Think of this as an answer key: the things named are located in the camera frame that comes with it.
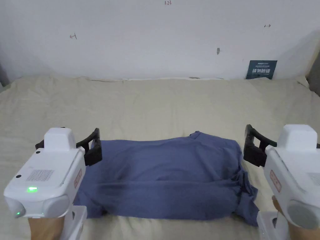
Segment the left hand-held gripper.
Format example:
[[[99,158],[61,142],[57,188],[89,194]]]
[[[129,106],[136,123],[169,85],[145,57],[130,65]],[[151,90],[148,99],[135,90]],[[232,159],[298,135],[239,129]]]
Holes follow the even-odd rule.
[[[51,128],[4,190],[14,218],[65,217],[61,240],[79,240],[87,218],[73,201],[86,166],[102,161],[100,130],[76,143],[69,128]]]

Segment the person's left hand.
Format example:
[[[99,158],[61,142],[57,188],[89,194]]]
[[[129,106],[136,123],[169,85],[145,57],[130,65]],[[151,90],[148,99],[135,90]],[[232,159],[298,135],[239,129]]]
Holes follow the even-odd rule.
[[[31,240],[59,240],[65,217],[59,218],[28,218]]]

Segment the person's right hand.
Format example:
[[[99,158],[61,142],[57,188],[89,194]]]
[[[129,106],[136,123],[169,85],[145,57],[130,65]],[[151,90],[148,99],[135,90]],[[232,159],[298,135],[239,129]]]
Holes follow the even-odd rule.
[[[319,240],[319,208],[290,200],[286,208],[278,202],[275,195],[272,202],[277,213],[273,220],[275,233],[280,240]]]

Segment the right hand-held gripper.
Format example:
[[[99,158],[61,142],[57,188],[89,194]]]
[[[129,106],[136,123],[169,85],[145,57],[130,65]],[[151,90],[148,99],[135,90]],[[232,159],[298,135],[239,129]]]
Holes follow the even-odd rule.
[[[320,224],[320,144],[309,125],[285,125],[277,142],[246,125],[243,158],[263,172],[282,213],[257,215],[261,240],[289,240],[291,223],[303,230]]]

